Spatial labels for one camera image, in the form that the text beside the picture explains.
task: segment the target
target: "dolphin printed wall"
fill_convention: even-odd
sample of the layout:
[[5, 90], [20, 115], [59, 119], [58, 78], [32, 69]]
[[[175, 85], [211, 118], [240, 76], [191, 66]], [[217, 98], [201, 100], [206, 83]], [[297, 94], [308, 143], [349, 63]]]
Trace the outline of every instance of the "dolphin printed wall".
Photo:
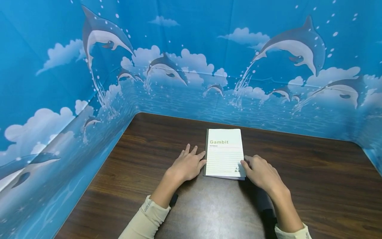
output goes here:
[[204, 3], [0, 2], [0, 237], [52, 238], [139, 112], [352, 141], [382, 173], [381, 1]]

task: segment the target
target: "wrist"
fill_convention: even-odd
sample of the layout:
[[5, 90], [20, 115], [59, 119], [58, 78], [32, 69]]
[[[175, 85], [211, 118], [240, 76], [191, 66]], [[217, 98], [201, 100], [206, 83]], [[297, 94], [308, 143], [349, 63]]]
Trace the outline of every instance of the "wrist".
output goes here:
[[166, 170], [162, 180], [176, 188], [184, 183], [183, 177], [173, 171], [172, 168]]
[[274, 187], [268, 190], [267, 193], [274, 203], [291, 199], [291, 193], [285, 185]]

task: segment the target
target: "brown table surface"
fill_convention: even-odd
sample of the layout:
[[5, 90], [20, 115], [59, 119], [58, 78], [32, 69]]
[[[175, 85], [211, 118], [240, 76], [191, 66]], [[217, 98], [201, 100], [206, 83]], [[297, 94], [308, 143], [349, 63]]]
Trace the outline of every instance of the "brown table surface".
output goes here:
[[[382, 178], [354, 143], [178, 119], [135, 116], [56, 238], [118, 238], [187, 143], [207, 128], [240, 128], [244, 154], [278, 171], [314, 239], [382, 238]], [[204, 177], [183, 184], [155, 238], [265, 238], [246, 182]]]

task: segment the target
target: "sleeve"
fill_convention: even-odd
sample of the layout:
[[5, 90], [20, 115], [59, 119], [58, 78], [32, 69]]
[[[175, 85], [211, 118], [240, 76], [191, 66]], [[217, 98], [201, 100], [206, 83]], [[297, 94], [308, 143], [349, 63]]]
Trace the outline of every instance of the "sleeve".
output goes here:
[[297, 232], [283, 232], [280, 230], [278, 225], [275, 226], [275, 232], [277, 239], [312, 239], [312, 237], [309, 234], [308, 226], [304, 225], [304, 228], [297, 231]]
[[164, 222], [171, 207], [158, 206], [150, 195], [131, 219], [118, 239], [154, 239], [159, 226]]

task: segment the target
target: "white notebook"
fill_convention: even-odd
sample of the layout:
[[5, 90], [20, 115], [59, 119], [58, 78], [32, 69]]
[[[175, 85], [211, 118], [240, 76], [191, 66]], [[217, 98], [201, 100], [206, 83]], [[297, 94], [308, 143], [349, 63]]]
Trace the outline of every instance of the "white notebook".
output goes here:
[[207, 129], [205, 158], [204, 176], [244, 180], [240, 129]]

